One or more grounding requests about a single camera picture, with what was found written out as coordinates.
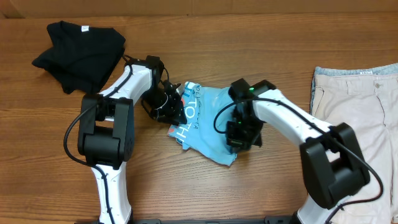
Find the light blue printed t-shirt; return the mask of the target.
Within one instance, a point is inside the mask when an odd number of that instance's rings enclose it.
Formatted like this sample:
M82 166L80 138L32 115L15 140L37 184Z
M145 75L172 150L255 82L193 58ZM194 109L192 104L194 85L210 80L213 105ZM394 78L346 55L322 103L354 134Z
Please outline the light blue printed t-shirt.
M234 107L229 107L219 116L217 113L233 100L228 95L229 88L212 88L198 83L186 82L182 95L183 112L187 123L171 125L168 136L182 145L182 149L194 149L212 161L230 166L237 154L231 152L226 143L228 121L232 120Z

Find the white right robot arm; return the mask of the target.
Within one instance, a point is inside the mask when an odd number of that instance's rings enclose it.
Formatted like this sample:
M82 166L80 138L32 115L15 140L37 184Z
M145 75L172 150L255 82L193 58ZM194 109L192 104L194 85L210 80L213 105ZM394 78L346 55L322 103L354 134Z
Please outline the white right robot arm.
M250 85L241 78L228 94L234 110L225 133L232 152L261 146L265 123L300 151L308 198L291 217L269 217L267 223L330 223L340 206L369 183L369 170L348 124L334 126L313 117L266 80Z

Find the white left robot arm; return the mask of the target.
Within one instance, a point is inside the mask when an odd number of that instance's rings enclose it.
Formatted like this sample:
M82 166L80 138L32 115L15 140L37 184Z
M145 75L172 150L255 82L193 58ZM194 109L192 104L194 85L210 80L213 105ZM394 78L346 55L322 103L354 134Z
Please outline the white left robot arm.
M162 78L167 70L161 59L151 55L124 59L124 72L113 85L83 97L78 120L78 152L91 167L98 189L98 223L132 223L126 164L134 149L135 104L140 103L154 121L175 126L187 122L183 86Z

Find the black folded t-shirt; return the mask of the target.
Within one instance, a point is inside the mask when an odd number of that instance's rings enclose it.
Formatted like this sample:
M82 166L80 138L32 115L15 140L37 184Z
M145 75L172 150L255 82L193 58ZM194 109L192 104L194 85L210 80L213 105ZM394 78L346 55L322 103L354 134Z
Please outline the black folded t-shirt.
M60 21L47 26L53 46L32 61L49 72L66 94L100 92L124 53L125 37L113 28Z

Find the beige shorts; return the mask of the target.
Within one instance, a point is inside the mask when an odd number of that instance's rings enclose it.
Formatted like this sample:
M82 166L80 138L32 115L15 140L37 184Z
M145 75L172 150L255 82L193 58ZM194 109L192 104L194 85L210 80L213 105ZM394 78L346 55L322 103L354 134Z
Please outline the beige shorts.
M372 177L332 223L397 223L397 64L339 70L316 67L310 101L312 116L332 125L347 123L356 134L365 161L377 172L381 198Z

